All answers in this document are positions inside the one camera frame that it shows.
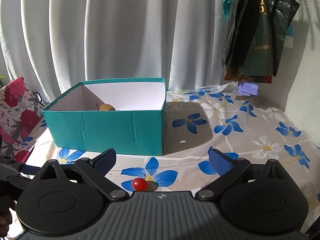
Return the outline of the person's hand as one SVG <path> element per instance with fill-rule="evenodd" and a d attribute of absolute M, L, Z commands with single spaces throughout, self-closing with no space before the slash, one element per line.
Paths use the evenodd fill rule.
<path fill-rule="evenodd" d="M 16 202 L 10 197 L 1 196 L 0 201 L 0 238 L 7 236 L 9 226 L 12 224 L 12 214 L 10 210 L 16 210 Z"/>

